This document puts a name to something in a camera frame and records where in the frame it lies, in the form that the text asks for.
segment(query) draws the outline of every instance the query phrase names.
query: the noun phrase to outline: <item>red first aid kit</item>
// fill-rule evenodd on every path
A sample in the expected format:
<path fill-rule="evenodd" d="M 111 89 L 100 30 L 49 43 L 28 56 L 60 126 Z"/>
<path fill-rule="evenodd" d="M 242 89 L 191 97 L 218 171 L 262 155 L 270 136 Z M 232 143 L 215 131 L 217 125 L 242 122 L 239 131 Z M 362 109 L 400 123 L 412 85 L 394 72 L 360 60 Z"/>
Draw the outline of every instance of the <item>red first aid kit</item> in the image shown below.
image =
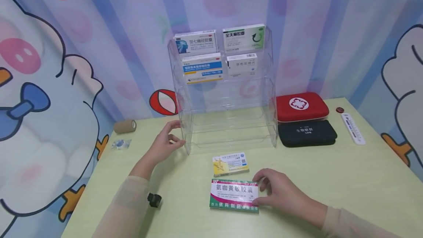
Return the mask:
<path fill-rule="evenodd" d="M 281 123 L 323 119 L 329 115 L 329 108 L 314 92 L 276 97 L 276 110 Z"/>

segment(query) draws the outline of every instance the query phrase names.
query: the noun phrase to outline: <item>white cross logo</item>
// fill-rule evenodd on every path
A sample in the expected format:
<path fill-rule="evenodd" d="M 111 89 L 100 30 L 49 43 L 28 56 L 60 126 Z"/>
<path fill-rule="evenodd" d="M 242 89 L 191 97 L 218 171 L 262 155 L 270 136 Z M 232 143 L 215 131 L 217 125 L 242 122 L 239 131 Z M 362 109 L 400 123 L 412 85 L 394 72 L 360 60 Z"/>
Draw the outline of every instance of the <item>white cross logo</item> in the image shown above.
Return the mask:
<path fill-rule="evenodd" d="M 289 105 L 291 108 L 296 110 L 305 110 L 308 108 L 309 103 L 303 98 L 291 98 Z"/>

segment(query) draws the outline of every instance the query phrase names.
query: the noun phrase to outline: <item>person's left hand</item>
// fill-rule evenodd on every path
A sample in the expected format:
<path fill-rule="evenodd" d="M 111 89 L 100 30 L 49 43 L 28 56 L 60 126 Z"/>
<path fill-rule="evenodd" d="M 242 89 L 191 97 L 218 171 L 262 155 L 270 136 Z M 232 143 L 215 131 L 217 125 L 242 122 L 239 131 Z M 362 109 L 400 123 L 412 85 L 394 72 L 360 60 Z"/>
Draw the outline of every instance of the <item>person's left hand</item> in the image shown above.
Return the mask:
<path fill-rule="evenodd" d="M 184 140 L 180 140 L 175 135 L 169 134 L 173 129 L 180 127 L 181 122 L 178 120 L 168 122 L 156 136 L 156 139 L 144 157 L 150 162 L 158 164 L 166 160 L 172 152 L 184 146 Z"/>

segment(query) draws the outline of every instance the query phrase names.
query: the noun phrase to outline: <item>black case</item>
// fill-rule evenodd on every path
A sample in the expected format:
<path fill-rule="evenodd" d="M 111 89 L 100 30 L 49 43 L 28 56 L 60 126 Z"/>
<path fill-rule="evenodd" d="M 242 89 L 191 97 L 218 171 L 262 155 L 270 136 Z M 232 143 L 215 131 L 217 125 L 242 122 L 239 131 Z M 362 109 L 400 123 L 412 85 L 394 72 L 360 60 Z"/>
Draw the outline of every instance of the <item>black case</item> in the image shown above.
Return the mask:
<path fill-rule="evenodd" d="M 338 137 L 327 120 L 284 123 L 278 130 L 286 147 L 332 145 Z"/>

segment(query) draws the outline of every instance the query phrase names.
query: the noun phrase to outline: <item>yellow medicine box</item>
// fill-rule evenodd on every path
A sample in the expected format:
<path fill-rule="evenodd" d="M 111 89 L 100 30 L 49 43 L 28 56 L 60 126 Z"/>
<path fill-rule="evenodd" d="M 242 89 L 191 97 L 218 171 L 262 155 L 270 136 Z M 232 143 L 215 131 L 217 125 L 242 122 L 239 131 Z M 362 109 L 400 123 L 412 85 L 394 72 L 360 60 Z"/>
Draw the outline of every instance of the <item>yellow medicine box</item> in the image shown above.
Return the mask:
<path fill-rule="evenodd" d="M 213 171 L 215 177 L 228 176 L 249 172 L 247 158 L 244 152 L 213 157 Z"/>

